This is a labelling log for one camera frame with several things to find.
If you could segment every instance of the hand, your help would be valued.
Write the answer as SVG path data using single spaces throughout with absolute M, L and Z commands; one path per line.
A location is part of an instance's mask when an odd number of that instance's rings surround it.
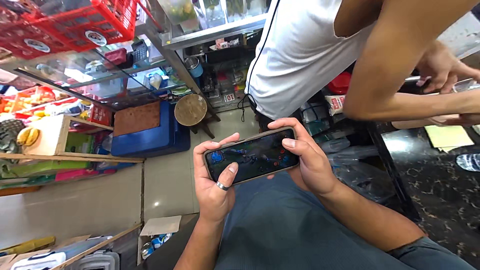
M 300 166 L 289 170 L 293 181 L 320 196 L 332 192 L 340 181 L 334 176 L 325 153 L 296 118 L 282 118 L 268 124 L 270 129 L 283 126 L 291 126 L 297 133 L 298 140 L 282 140 L 285 149 L 300 156 Z
M 458 77 L 473 78 L 480 81 L 480 71 L 460 62 L 450 50 L 439 41 L 435 41 L 423 54 L 417 69 L 420 71 L 418 86 L 422 86 L 431 77 L 424 93 L 440 89 L 441 94 L 452 92 Z
M 193 170 L 195 177 L 195 192 L 197 194 L 198 204 L 200 206 L 200 218 L 207 222 L 220 223 L 232 210 L 235 203 L 235 190 L 233 188 L 227 191 L 219 188 L 214 181 L 208 177 L 207 167 L 204 164 L 203 154 L 207 150 L 215 150 L 221 145 L 238 141 L 240 135 L 234 133 L 220 142 L 206 141 L 197 145 L 193 149 Z M 237 175 L 238 164 L 230 164 L 220 174 L 218 181 L 230 187 L 235 175 Z

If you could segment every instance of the counter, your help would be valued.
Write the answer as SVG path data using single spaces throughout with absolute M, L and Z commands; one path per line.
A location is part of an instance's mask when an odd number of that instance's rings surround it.
M 467 128 L 476 145 L 444 153 L 431 146 L 424 128 L 371 123 L 369 132 L 405 215 L 432 240 L 480 268 L 480 172 L 466 171 L 455 161 L 460 154 L 480 153 L 480 136 Z

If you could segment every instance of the phone screen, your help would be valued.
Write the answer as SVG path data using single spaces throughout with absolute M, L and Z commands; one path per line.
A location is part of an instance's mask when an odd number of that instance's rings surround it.
M 284 138 L 295 139 L 293 130 L 282 130 L 208 153 L 206 165 L 212 180 L 217 182 L 220 174 L 232 162 L 239 165 L 234 184 L 297 165 L 299 157 L 283 148 Z

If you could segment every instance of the price sign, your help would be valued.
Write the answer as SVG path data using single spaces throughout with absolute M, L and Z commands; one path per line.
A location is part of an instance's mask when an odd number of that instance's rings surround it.
M 235 100 L 235 94 L 224 95 L 223 100 L 225 102 L 233 101 L 233 100 Z

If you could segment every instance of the calculator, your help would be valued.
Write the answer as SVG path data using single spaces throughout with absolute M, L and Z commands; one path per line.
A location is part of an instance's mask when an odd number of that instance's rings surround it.
M 145 66 L 148 64 L 148 46 L 145 41 L 139 40 L 132 44 L 133 64 L 136 67 Z

